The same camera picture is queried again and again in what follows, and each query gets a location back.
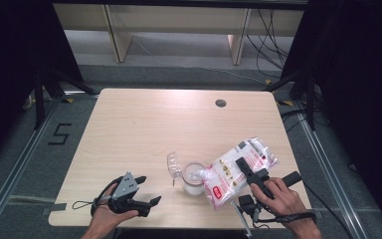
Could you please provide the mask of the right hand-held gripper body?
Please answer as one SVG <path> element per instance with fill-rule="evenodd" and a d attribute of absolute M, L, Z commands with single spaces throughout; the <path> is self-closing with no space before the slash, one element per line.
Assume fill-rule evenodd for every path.
<path fill-rule="evenodd" d="M 257 173 L 254 173 L 251 170 L 249 170 L 245 173 L 245 175 L 247 177 L 247 183 L 249 185 L 257 184 L 267 198 L 275 198 L 271 191 L 265 185 L 265 182 L 270 178 L 269 173 L 266 169 L 262 169 Z M 263 226 L 266 226 L 268 223 L 284 222 L 284 220 L 279 217 L 275 217 L 274 219 L 260 219 L 259 215 L 261 214 L 262 210 L 265 209 L 266 211 L 270 212 L 270 208 L 266 204 L 260 202 L 259 200 L 254 199 L 253 196 L 250 194 L 239 196 L 238 202 L 233 201 L 232 205 L 234 206 L 237 214 L 240 217 L 241 222 L 244 225 L 244 228 L 247 232 L 246 236 L 248 238 L 252 237 L 252 232 L 247 222 L 247 219 L 245 218 L 245 215 L 250 216 L 254 228 L 257 228 L 257 223 L 261 223 Z"/>

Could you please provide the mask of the clear jar with beige lid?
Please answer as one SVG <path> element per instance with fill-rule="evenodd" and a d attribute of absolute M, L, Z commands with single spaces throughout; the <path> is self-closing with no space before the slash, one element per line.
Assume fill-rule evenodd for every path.
<path fill-rule="evenodd" d="M 176 152 L 169 153 L 166 162 L 172 185 L 180 180 L 183 190 L 191 196 L 198 196 L 204 192 L 202 172 L 205 165 L 203 163 L 198 161 L 182 163 Z"/>

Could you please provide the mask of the metal floor rail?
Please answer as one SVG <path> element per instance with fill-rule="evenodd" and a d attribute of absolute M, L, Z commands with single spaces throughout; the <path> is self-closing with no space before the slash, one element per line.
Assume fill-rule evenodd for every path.
<path fill-rule="evenodd" d="M 308 117 L 298 114 L 301 127 L 319 164 L 320 170 L 337 204 L 340 222 L 350 239 L 382 239 L 382 213 L 376 209 L 357 210 L 341 180 L 338 178 L 316 132 L 308 124 Z"/>
<path fill-rule="evenodd" d="M 50 100 L 43 121 L 31 133 L 26 145 L 15 161 L 3 185 L 0 187 L 0 215 L 38 147 L 44 131 L 47 129 L 50 118 L 59 104 L 59 100 Z"/>

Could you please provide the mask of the white bag with red label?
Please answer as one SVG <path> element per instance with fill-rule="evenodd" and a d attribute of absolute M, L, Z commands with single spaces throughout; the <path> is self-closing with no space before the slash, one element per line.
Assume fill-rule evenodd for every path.
<path fill-rule="evenodd" d="M 277 158 L 257 137 L 241 141 L 234 148 L 214 160 L 199 174 L 208 201 L 218 209 L 248 185 L 244 172 L 237 164 L 242 158 L 252 172 L 270 169 Z"/>

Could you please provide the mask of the black metal stand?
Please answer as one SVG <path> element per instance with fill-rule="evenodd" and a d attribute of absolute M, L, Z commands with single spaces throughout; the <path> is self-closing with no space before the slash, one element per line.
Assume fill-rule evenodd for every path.
<path fill-rule="evenodd" d="M 96 91 L 88 87 L 84 82 L 79 81 L 69 75 L 48 67 L 39 68 L 35 75 L 35 100 L 36 100 L 36 125 L 35 129 L 38 129 L 45 121 L 45 105 L 43 91 L 47 91 L 52 99 L 60 99 L 65 95 L 60 82 L 66 82 L 71 86 L 85 92 L 89 95 L 98 95 L 99 91 Z"/>
<path fill-rule="evenodd" d="M 310 71 L 297 70 L 285 77 L 281 77 L 277 83 L 267 86 L 266 92 L 272 93 L 290 82 L 293 82 L 293 86 L 289 95 L 293 100 L 299 101 L 302 96 L 306 96 L 305 113 L 307 116 L 307 123 L 311 130 L 315 130 L 313 115 L 315 80 Z"/>

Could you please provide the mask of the person's right hand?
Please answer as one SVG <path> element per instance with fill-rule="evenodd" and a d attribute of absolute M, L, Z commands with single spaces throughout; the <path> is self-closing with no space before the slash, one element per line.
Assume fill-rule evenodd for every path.
<path fill-rule="evenodd" d="M 265 186 L 273 194 L 273 198 L 267 197 L 255 183 L 252 183 L 250 188 L 255 197 L 267 205 L 276 217 L 285 218 L 307 212 L 298 193 L 289 189 L 282 179 L 272 177 L 265 182 Z"/>

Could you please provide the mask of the black curtain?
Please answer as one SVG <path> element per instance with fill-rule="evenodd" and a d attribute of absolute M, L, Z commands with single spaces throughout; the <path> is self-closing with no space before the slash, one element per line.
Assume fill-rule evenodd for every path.
<path fill-rule="evenodd" d="M 54 0 L 0 0 L 0 144 L 46 70 L 83 79 Z"/>
<path fill-rule="evenodd" d="M 302 68 L 330 29 L 312 71 L 331 124 L 382 211 L 382 0 L 307 0 L 284 68 Z"/>

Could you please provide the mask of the light wooden shelf unit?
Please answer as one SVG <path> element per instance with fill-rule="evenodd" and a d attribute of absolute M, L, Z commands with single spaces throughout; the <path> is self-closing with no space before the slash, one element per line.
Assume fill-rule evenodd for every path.
<path fill-rule="evenodd" d="M 241 62 L 247 35 L 293 37 L 301 10 L 273 7 L 207 8 L 56 3 L 54 9 L 65 30 L 105 31 L 114 60 L 125 60 L 137 32 L 219 34 L 228 39 L 232 64 Z"/>

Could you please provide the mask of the person's left hand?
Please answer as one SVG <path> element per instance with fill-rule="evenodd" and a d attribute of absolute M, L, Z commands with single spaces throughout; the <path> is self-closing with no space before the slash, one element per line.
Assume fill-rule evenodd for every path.
<path fill-rule="evenodd" d="M 116 184 L 111 186 L 103 198 L 97 203 L 97 208 L 92 217 L 90 228 L 97 232 L 109 232 L 120 223 L 132 219 L 138 215 L 136 210 L 129 210 L 120 214 L 112 212 L 107 206 L 108 199 L 107 195 L 110 195 L 111 191 L 116 187 Z"/>

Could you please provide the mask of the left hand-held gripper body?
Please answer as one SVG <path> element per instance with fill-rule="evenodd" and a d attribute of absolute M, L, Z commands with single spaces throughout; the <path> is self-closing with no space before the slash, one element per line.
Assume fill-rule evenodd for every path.
<path fill-rule="evenodd" d="M 139 186 L 131 172 L 127 172 L 117 187 L 111 192 L 108 200 L 109 209 L 117 214 L 130 210 L 138 210 L 133 196 L 138 191 Z"/>

